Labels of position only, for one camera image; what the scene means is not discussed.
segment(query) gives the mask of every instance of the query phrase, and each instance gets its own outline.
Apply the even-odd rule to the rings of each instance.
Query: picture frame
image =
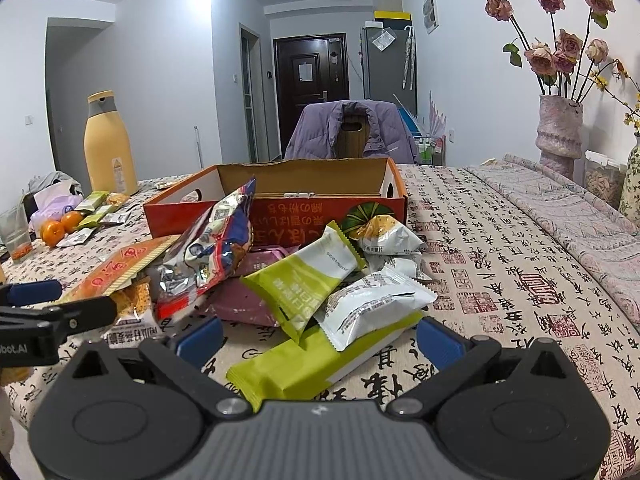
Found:
[[[431,34],[440,25],[436,0],[425,0],[422,5],[422,13],[424,15],[424,28],[427,29],[427,34]]]

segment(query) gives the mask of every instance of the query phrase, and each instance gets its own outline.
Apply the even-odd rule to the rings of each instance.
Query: blue gripper pad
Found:
[[[58,280],[11,284],[7,294],[10,306],[27,306],[46,301],[55,301],[62,295],[62,285]]]
[[[420,352],[439,371],[451,366],[466,353],[466,340],[435,320],[421,320],[415,332]]]
[[[202,370],[202,367],[222,348],[222,322],[213,317],[198,325],[184,335],[177,335],[175,354],[189,364]]]

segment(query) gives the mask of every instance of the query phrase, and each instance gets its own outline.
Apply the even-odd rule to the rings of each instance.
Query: table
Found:
[[[440,281],[429,313],[462,335],[485,333],[505,346],[526,348],[540,336],[560,343],[612,426],[612,445],[601,470],[617,480],[640,468],[640,336],[607,293],[528,216],[465,170],[400,166],[410,194],[408,225],[426,243],[423,264]],[[20,266],[5,264],[12,282],[56,278],[78,283],[115,248],[149,236],[142,203],[155,191],[145,182],[129,223],[110,228],[87,245],[65,250],[39,246]],[[279,329],[225,324],[225,344],[204,367],[232,388],[226,370],[284,341]],[[68,361],[7,388],[14,415],[28,426],[44,392]],[[369,398],[386,404],[437,370],[407,330],[318,399]]]

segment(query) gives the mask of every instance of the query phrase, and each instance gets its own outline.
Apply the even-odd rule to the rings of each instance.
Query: beige bottle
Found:
[[[132,195],[138,190],[129,135],[112,91],[89,96],[84,158],[93,191]]]

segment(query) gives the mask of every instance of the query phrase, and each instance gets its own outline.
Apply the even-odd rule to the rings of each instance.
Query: chair backrest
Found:
[[[370,126],[364,115],[345,115],[335,143],[336,158],[362,158]]]

